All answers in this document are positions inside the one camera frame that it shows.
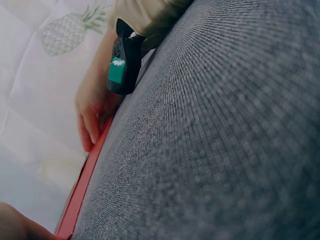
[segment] bedsheet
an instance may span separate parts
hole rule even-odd
[[[73,99],[106,31],[112,3],[0,0],[0,176],[3,183],[19,177],[31,189],[61,199],[46,205],[41,194],[39,199],[30,196],[34,206],[43,203],[26,213],[38,222],[45,222],[39,213],[49,205],[61,212],[59,203],[65,202],[84,163]],[[23,209],[10,200],[23,184],[5,186],[0,184],[0,201]]]

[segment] pineapple print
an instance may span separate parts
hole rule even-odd
[[[82,43],[88,30],[103,34],[106,22],[104,9],[88,6],[84,14],[70,13],[49,23],[40,33],[44,51],[49,56],[62,55]]]

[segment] red strap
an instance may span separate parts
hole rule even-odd
[[[95,169],[101,148],[104,145],[111,123],[112,123],[112,117],[108,121],[107,126],[103,131],[100,139],[98,140],[96,145],[92,148],[89,154],[89,157],[85,161],[82,167],[80,176],[75,186],[73,187],[69,200],[65,206],[62,218],[55,230],[55,234],[58,237],[63,238],[64,240],[70,239],[75,230],[78,215],[79,215],[92,173]]]

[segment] gray fabric surface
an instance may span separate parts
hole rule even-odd
[[[196,0],[119,109],[72,240],[320,239],[320,2]]]

